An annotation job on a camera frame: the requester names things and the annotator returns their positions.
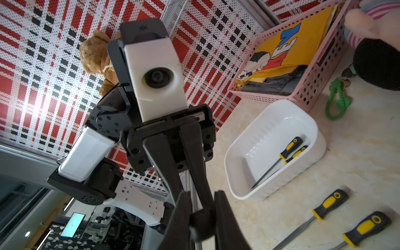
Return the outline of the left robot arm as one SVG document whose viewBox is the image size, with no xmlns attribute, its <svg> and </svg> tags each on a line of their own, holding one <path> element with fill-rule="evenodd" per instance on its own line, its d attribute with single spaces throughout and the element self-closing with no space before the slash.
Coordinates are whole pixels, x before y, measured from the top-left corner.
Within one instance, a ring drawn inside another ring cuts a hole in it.
<svg viewBox="0 0 400 250">
<path fill-rule="evenodd" d="M 172 83 L 135 90 L 119 84 L 92 110 L 70 153 L 47 181 L 82 203 L 123 209 L 159 230 L 184 218 L 191 229 L 201 230 L 214 212 L 205 171 L 214 142 L 210 108 L 188 107 L 183 87 Z M 171 203 L 150 197 L 123 177 L 107 157 L 118 143 L 135 172 L 156 170 Z"/>
</svg>

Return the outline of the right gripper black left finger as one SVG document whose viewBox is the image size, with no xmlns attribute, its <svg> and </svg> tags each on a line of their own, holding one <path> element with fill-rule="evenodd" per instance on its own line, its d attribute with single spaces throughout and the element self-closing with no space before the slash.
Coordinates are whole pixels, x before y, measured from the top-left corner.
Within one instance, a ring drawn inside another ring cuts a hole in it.
<svg viewBox="0 0 400 250">
<path fill-rule="evenodd" d="M 181 191 L 164 238 L 158 250 L 188 250 L 190 246 L 190 216 L 192 202 L 190 192 Z"/>
</svg>

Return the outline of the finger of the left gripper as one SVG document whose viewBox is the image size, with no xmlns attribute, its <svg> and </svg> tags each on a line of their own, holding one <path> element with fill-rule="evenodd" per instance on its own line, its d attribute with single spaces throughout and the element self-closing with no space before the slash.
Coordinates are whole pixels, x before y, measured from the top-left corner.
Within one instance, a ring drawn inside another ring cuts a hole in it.
<svg viewBox="0 0 400 250">
<path fill-rule="evenodd" d="M 180 126 L 183 150 L 194 182 L 198 197 L 204 209 L 214 210 L 214 200 L 205 171 L 205 159 L 201 126 L 196 120 L 190 120 Z"/>
</svg>

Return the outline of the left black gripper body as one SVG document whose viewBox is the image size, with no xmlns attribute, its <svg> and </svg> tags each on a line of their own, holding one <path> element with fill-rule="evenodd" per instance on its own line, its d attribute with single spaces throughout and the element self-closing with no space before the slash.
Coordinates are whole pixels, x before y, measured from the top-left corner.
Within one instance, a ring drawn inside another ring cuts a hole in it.
<svg viewBox="0 0 400 250">
<path fill-rule="evenodd" d="M 211 108 L 202 104 L 190 106 L 173 114 L 146 122 L 141 126 L 131 126 L 120 134 L 120 142 L 126 151 L 126 158 L 133 170 L 144 176 L 152 168 L 150 160 L 143 147 L 143 140 L 147 137 L 162 133 L 167 136 L 178 172 L 187 170 L 187 163 L 180 138 L 180 126 L 196 119 L 201 128 L 201 139 L 205 160 L 213 158 L 213 147 L 216 142 L 216 127 Z"/>
</svg>

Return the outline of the white plastic storage box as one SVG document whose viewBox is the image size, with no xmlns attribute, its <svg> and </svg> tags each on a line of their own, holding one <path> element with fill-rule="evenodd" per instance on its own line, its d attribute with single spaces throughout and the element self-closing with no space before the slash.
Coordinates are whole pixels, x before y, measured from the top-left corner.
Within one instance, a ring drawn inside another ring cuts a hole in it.
<svg viewBox="0 0 400 250">
<path fill-rule="evenodd" d="M 281 160 L 252 189 L 296 136 L 308 148 L 287 164 Z M 308 113 L 287 100 L 271 103 L 227 150 L 225 170 L 230 191 L 238 200 L 262 201 L 319 161 L 326 148 L 324 136 Z"/>
</svg>

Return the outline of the yellow black file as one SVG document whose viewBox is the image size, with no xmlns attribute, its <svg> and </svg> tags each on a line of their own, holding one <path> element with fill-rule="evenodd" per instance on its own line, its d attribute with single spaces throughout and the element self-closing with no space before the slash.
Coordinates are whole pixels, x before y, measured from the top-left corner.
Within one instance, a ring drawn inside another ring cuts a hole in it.
<svg viewBox="0 0 400 250">
<path fill-rule="evenodd" d="M 308 226 L 316 219 L 324 220 L 328 213 L 337 209 L 344 202 L 349 199 L 349 195 L 342 189 L 337 189 L 331 193 L 324 201 L 315 209 L 312 210 L 312 217 L 301 224 L 295 229 L 290 235 L 288 235 L 282 242 L 280 242 L 273 250 L 282 250 L 289 243 L 291 243 L 296 237 L 298 237 Z"/>
<path fill-rule="evenodd" d="M 294 158 L 298 157 L 302 152 L 308 148 L 308 145 L 298 147 L 293 153 L 291 153 L 286 160 L 283 160 L 285 164 L 289 163 Z"/>
<path fill-rule="evenodd" d="M 342 234 L 344 241 L 333 250 L 340 250 L 346 246 L 357 248 L 363 240 L 380 233 L 391 224 L 392 219 L 387 214 L 381 211 L 374 211 L 354 229 Z"/>
<path fill-rule="evenodd" d="M 285 149 L 279 154 L 278 160 L 255 182 L 252 189 L 256 187 L 264 177 L 266 177 L 269 172 L 280 162 L 280 160 L 286 160 L 288 156 L 293 153 L 298 147 L 303 143 L 303 139 L 300 136 L 296 136 L 290 143 L 285 147 Z"/>
</svg>

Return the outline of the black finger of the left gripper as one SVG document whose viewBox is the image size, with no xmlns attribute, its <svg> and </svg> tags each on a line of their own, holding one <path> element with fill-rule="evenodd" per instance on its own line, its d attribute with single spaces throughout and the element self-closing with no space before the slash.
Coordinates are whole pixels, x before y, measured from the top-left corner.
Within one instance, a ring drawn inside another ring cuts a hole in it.
<svg viewBox="0 0 400 250">
<path fill-rule="evenodd" d="M 183 186 L 174 161 L 167 136 L 159 133 L 143 140 L 143 147 L 152 166 L 168 189 L 176 205 Z"/>
</svg>

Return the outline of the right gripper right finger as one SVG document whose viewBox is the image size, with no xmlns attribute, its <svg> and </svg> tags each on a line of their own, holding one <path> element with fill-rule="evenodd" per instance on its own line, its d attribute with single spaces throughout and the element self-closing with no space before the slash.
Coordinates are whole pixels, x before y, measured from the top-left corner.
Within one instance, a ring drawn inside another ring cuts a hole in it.
<svg viewBox="0 0 400 250">
<path fill-rule="evenodd" d="M 214 194 L 217 250 L 250 250 L 251 247 L 243 236 L 235 219 L 229 201 L 224 191 Z"/>
</svg>

